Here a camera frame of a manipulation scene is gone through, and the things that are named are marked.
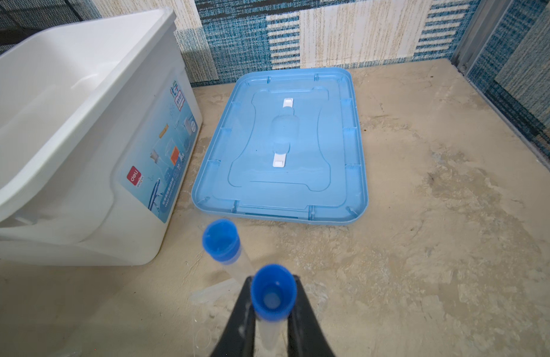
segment clear plastic piece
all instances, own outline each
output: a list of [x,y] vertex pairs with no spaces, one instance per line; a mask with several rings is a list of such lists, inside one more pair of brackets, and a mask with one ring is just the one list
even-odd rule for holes
[[[241,285],[235,279],[195,291],[189,302],[192,304],[192,337],[193,356],[209,357],[228,323],[237,296],[241,291]],[[279,322],[279,334],[273,336],[270,333],[261,332],[261,322],[256,323],[255,357],[284,357],[287,355],[286,347],[286,320]],[[269,342],[263,342],[263,335],[275,337]],[[265,345],[275,345],[267,349]]]
[[243,285],[248,276],[255,274],[255,269],[253,269],[247,253],[241,246],[238,255],[235,261],[222,262],[221,265],[233,279]]
[[279,341],[279,336],[282,331],[283,325],[285,325],[287,320],[281,321],[267,321],[262,319],[257,319],[257,330],[259,330],[259,336],[261,337],[261,344],[268,351],[273,351],[275,346],[277,346],[277,341]]

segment test tube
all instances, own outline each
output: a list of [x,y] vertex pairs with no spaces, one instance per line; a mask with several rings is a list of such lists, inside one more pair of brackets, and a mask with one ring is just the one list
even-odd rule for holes
[[266,265],[251,282],[251,302],[257,316],[261,343],[267,350],[277,344],[281,327],[297,300],[293,275],[278,264]]
[[221,263],[223,268],[243,285],[248,276],[255,274],[237,233],[237,227],[229,219],[212,222],[202,236],[204,250]]

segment blue patterned wallpaper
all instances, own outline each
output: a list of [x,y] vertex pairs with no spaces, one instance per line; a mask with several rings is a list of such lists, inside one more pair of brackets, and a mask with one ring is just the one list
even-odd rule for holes
[[[0,0],[0,3],[7,4],[8,9],[24,9],[13,11],[12,15],[33,27],[44,29],[76,21],[63,7],[63,0]],[[71,0],[71,3],[86,19],[154,7],[173,8],[177,15],[176,39],[188,76],[193,85],[202,86],[235,82],[252,71],[358,68],[450,58],[479,0]]]
[[550,1],[514,0],[468,77],[550,163]]

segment concrete floor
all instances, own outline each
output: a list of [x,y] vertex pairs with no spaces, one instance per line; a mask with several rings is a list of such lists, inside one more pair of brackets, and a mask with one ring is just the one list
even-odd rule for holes
[[[448,61],[351,73],[370,205],[344,227],[236,219],[255,266],[301,276],[337,357],[549,356],[550,173]],[[190,192],[232,88],[194,90],[204,124],[153,261],[0,261],[0,356],[194,355],[228,314],[188,297],[228,278]]]

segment product label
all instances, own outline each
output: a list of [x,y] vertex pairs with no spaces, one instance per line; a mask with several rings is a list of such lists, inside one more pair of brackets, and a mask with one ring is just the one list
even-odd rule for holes
[[133,139],[119,182],[166,223],[198,126],[175,79],[154,104]]

